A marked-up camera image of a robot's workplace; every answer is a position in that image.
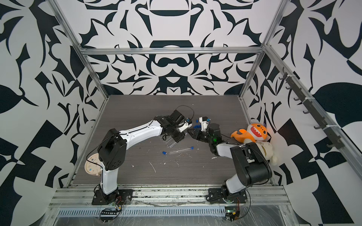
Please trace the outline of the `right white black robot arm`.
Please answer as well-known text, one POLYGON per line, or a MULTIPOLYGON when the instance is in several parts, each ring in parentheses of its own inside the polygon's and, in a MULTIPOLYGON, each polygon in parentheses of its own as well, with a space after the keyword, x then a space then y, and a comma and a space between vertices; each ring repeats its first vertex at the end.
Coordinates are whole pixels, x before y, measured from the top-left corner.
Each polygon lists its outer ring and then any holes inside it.
POLYGON ((236 174, 225 181, 223 193, 231 195, 241 192, 255 184, 267 182, 272 177, 269 162, 273 159, 272 152, 267 152, 261 145, 267 138, 267 129, 259 123, 248 125, 246 129, 234 131, 230 138, 236 144, 222 139, 220 127, 216 123, 206 129, 188 129, 191 137, 207 143, 211 153, 233 160, 236 174))

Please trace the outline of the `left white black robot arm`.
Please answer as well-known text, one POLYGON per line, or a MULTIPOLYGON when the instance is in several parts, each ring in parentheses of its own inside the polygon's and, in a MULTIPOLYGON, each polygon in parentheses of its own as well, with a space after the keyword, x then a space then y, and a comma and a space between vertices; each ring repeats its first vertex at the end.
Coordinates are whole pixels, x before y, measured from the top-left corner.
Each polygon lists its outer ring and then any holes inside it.
POLYGON ((151 121, 132 129, 109 130, 97 149, 102 169, 100 187, 103 194, 110 195, 118 189, 118 168, 124 163, 129 148, 159 136, 163 140, 171 138, 178 143, 184 139, 186 130, 191 127, 192 119, 174 110, 171 115, 156 116, 151 121))

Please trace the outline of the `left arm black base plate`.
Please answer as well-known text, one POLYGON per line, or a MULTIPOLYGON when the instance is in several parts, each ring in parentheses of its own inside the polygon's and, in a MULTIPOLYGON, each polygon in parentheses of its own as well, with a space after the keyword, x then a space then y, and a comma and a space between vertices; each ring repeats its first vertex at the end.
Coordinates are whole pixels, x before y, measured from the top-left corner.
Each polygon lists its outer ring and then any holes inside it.
POLYGON ((107 205, 115 203, 117 205, 123 205, 127 201, 131 201, 133 197, 134 190, 132 189, 116 189, 114 192, 106 195, 103 193, 102 189, 98 189, 94 192, 92 205, 107 205))

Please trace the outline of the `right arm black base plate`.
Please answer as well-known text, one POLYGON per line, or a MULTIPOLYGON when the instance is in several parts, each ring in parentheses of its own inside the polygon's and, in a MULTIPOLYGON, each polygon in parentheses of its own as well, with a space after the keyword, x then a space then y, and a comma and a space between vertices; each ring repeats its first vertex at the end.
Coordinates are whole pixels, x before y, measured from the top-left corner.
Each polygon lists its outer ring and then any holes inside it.
POLYGON ((209 188, 208 194, 206 196, 206 201, 210 202, 211 204, 214 203, 226 203, 226 204, 237 204, 246 203, 246 200, 248 199, 248 196, 246 194, 246 191, 239 191, 237 193, 229 193, 229 191, 224 188, 209 188))

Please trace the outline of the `test tube front most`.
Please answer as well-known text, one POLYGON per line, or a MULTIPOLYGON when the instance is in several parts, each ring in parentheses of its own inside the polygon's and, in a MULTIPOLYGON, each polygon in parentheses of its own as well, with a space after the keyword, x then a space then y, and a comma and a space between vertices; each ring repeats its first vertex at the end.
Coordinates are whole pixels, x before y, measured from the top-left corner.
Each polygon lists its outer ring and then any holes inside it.
POLYGON ((189 150, 193 150, 193 149, 194 149, 194 147, 185 148, 185 149, 181 149, 181 150, 177 150, 177 151, 171 151, 171 152, 169 152, 169 154, 180 153, 180 152, 189 151, 189 150))

